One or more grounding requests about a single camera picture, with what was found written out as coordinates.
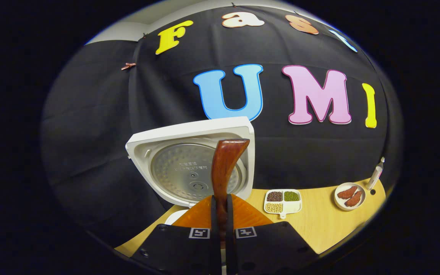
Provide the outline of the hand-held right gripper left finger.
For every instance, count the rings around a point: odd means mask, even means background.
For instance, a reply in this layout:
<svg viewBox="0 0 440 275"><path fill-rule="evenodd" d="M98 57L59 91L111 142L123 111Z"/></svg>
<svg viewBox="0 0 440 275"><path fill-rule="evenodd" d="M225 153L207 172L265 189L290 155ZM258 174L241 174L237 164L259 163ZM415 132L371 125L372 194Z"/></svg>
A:
<svg viewBox="0 0 440 275"><path fill-rule="evenodd" d="M159 275L219 275L217 207L211 198L210 228L158 224L131 259Z"/></svg>

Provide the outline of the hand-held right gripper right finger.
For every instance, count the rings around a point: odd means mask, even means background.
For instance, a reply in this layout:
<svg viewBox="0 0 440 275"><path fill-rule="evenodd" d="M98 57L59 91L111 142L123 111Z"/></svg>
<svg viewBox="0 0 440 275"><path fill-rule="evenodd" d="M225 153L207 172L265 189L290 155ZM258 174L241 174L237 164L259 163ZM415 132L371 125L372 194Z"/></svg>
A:
<svg viewBox="0 0 440 275"><path fill-rule="evenodd" d="M319 258L288 222L234 228L232 195L227 196L226 271L228 275L300 275Z"/></svg>

